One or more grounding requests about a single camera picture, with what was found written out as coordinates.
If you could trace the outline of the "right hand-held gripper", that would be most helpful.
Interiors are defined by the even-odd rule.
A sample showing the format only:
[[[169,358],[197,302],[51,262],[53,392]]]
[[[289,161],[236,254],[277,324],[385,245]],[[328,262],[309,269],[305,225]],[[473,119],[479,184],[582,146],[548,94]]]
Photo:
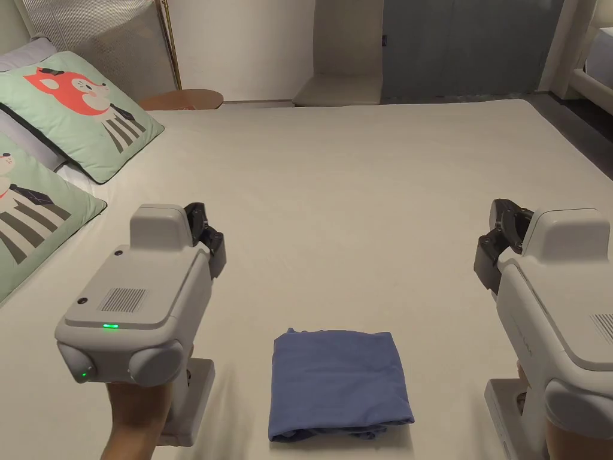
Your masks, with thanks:
[[[612,440],[611,225],[588,207],[495,199],[474,271],[517,356],[484,398],[507,459],[550,459],[546,421]]]

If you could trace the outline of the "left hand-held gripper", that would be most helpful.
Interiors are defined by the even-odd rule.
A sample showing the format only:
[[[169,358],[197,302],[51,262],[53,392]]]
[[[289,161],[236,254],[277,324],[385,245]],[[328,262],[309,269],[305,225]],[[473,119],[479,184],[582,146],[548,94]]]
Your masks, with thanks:
[[[192,347],[226,264],[223,233],[205,205],[140,205],[129,244],[106,258],[55,329],[78,383],[172,383],[163,446],[194,445],[215,377]]]

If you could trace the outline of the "person's left hand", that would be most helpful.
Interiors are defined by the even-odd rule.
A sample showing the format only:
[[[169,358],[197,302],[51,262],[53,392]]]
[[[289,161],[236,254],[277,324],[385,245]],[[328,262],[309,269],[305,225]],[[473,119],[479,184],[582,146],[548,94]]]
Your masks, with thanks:
[[[107,383],[112,426],[101,459],[151,459],[169,414],[172,383]]]

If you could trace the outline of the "person's right hand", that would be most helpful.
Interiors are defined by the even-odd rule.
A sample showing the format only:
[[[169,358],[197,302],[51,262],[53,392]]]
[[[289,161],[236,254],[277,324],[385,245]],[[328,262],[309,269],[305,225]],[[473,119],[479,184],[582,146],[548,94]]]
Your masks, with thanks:
[[[586,437],[546,421],[550,459],[612,459],[612,440]]]

